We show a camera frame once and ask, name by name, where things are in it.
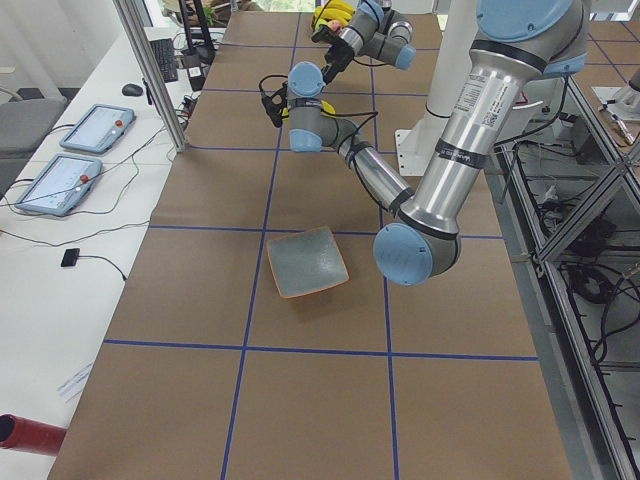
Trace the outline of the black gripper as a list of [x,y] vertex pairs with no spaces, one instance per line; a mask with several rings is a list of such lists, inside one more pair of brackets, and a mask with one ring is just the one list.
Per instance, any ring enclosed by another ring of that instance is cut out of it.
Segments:
[[261,103],[275,128],[281,128],[283,119],[287,117],[284,113],[287,107],[287,90],[288,86],[286,83],[283,83],[282,86],[271,95],[267,94],[263,88],[260,88]]
[[321,69],[325,83],[346,70],[353,60],[353,50],[336,32],[329,27],[317,27],[311,35],[314,43],[327,43],[329,49],[324,55],[326,65]]

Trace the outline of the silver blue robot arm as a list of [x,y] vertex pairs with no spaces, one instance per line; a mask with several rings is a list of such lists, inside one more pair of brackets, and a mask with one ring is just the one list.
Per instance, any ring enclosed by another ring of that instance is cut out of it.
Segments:
[[417,188],[361,137],[348,115],[328,112],[323,88],[359,56],[399,69],[414,57],[412,29],[383,1],[360,2],[327,36],[325,65],[297,63],[282,87],[263,94],[275,126],[287,126],[296,152],[335,150],[374,201],[392,216],[374,241],[380,272],[412,286],[449,270],[461,244],[457,216],[512,107],[530,81],[582,69],[591,5],[587,1],[481,1],[470,45],[471,69]]
[[314,10],[311,29],[314,43],[329,45],[322,68],[327,84],[359,57],[406,70],[416,54],[412,25],[389,1],[360,1],[355,7],[328,1]]

